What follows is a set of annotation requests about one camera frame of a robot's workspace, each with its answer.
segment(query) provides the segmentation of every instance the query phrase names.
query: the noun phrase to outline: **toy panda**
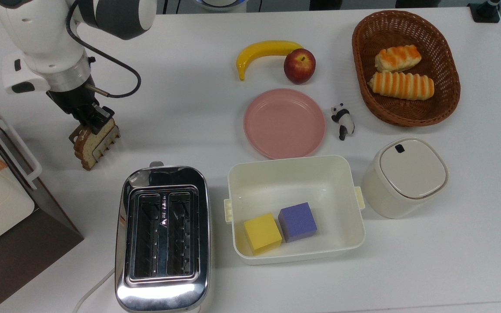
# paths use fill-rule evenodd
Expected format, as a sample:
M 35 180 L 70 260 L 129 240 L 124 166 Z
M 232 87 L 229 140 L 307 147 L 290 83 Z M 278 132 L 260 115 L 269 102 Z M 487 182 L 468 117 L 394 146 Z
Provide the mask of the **toy panda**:
M 354 123 L 348 109 L 344 109 L 344 104 L 336 105 L 332 108 L 332 121 L 340 124 L 340 140 L 345 140 L 348 133 L 354 132 Z

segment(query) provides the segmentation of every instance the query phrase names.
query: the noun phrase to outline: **bread roll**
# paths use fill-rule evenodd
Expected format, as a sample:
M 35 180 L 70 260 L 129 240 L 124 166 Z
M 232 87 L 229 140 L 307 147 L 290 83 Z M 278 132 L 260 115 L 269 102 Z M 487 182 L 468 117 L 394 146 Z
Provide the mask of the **bread roll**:
M 374 57 L 374 66 L 378 72 L 402 72 L 411 69 L 421 61 L 417 47 L 399 46 L 380 50 Z
M 426 75 L 411 73 L 374 73 L 368 85 L 382 96 L 407 100 L 426 100 L 434 95 L 434 81 Z

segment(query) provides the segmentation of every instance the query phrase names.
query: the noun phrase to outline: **black stand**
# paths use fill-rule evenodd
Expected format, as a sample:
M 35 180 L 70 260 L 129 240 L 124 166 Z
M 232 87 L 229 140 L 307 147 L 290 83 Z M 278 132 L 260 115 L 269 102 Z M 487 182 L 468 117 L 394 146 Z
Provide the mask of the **black stand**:
M 500 21 L 500 15 L 498 10 L 500 5 L 499 0 L 488 0 L 483 4 L 480 3 L 470 3 L 467 4 L 471 8 L 471 15 L 473 20 L 477 23 L 498 23 Z

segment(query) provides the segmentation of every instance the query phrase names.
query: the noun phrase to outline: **toaster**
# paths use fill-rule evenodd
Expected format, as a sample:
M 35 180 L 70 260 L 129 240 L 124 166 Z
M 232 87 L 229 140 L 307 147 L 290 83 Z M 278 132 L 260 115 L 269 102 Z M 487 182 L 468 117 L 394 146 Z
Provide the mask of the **toaster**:
M 194 168 L 159 165 L 123 185 L 115 295 L 129 312 L 202 312 L 212 270 L 206 181 Z

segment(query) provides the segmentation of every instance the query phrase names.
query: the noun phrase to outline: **red apple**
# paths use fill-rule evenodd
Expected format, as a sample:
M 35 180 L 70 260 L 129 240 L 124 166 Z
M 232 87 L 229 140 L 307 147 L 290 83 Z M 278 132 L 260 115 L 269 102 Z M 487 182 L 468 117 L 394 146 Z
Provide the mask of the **red apple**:
M 316 69 L 316 60 L 307 49 L 296 49 L 287 55 L 284 62 L 284 72 L 293 83 L 301 84 L 308 81 Z

